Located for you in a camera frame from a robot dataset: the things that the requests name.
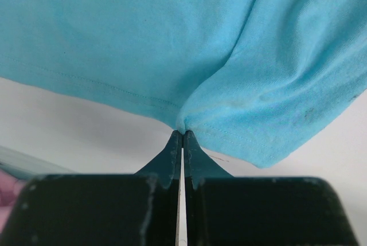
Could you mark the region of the teal t shirt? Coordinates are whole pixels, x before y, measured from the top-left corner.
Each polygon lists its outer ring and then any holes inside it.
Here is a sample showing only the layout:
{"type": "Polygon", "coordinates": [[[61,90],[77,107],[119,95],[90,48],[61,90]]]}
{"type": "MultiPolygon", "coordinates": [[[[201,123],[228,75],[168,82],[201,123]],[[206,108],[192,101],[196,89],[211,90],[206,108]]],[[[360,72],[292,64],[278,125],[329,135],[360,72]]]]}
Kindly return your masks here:
{"type": "Polygon", "coordinates": [[[366,0],[1,0],[1,77],[270,167],[366,90],[366,0]]]}

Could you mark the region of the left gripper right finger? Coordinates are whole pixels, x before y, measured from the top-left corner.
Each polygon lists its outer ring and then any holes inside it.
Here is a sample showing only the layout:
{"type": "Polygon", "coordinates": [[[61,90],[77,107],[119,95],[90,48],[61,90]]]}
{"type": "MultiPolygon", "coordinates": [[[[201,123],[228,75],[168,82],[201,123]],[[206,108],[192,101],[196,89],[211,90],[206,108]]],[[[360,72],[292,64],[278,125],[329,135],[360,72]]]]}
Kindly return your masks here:
{"type": "Polygon", "coordinates": [[[183,136],[189,245],[357,245],[335,190],[315,177],[234,177],[183,136]]]}

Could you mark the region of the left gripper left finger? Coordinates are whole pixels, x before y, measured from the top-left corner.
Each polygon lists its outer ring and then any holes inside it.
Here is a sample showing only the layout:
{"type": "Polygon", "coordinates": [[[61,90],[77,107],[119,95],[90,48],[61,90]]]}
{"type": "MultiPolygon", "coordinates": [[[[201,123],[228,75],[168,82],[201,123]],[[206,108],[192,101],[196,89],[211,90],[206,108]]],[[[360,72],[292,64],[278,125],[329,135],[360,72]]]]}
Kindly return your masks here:
{"type": "Polygon", "coordinates": [[[52,174],[31,179],[2,245],[175,245],[182,135],[135,174],[52,174]]]}

